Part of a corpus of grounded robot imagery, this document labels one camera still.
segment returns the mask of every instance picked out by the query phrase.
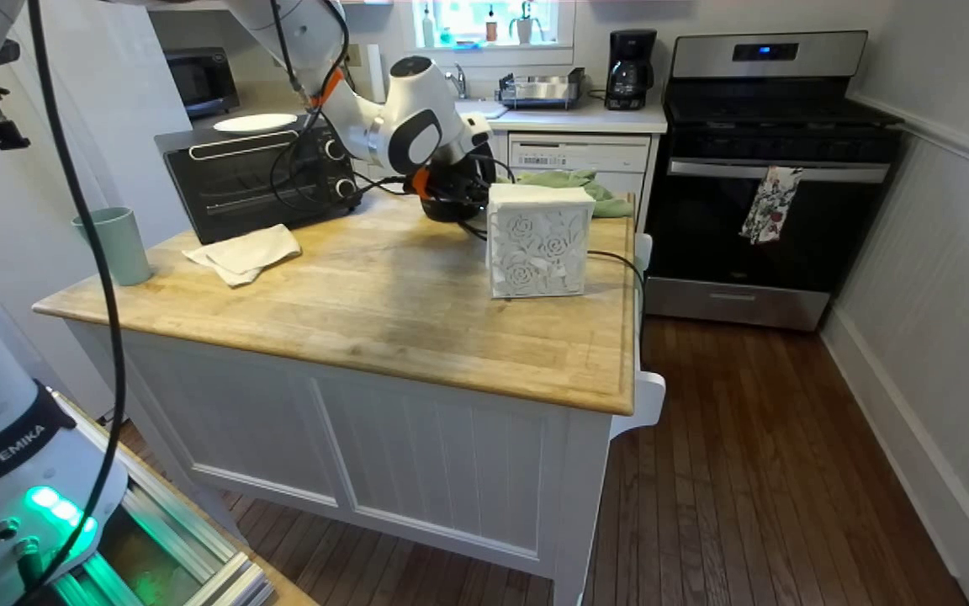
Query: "baseboard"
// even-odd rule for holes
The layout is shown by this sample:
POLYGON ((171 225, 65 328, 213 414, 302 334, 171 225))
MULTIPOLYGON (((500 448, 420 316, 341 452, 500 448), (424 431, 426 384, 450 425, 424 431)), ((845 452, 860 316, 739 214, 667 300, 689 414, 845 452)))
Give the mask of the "baseboard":
POLYGON ((851 386, 882 452, 887 456, 887 465, 911 497, 940 555, 944 560, 950 572, 964 578, 969 570, 969 491, 964 477, 848 314, 835 311, 822 340, 851 386))

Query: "oven door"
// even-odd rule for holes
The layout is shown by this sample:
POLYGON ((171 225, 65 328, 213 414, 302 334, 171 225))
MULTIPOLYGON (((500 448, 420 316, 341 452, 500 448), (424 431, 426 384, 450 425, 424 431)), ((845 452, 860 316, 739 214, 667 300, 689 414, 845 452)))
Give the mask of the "oven door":
POLYGON ((800 186, 785 233, 752 246, 739 225, 766 167, 671 159, 651 208, 651 277, 835 292, 879 211, 887 164, 791 164, 800 186))

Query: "butcher block countertop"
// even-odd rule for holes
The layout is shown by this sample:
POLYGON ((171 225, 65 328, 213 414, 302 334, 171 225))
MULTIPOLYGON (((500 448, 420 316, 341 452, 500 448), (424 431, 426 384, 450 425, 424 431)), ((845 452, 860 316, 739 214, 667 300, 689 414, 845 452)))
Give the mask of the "butcher block countertop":
MULTIPOLYGON (((121 328, 230 351, 294 357, 468 392, 630 414, 635 377, 635 278, 587 258, 587 292, 493 300, 486 246, 420 214, 416 197, 370 193, 357 214, 297 228, 302 256, 230 289, 193 267, 176 236, 147 258, 155 277, 119 285, 121 328)), ((633 256, 630 219, 592 221, 595 248, 633 256)), ((34 305, 104 324, 90 278, 34 305)))

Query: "window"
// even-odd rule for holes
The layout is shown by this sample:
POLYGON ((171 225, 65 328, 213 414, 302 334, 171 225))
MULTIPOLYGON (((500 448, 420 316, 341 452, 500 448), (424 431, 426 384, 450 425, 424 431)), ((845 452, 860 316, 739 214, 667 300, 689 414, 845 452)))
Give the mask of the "window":
POLYGON ((573 0, 414 0, 416 47, 568 47, 573 0))

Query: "towel on oven handle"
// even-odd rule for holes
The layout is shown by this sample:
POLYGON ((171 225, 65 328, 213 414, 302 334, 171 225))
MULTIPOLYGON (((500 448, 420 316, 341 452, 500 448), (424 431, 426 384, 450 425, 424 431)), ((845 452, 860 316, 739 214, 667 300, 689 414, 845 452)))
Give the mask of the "towel on oven handle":
POLYGON ((739 239, 752 246, 777 242, 785 236, 799 181, 799 167, 772 164, 758 186, 739 239))

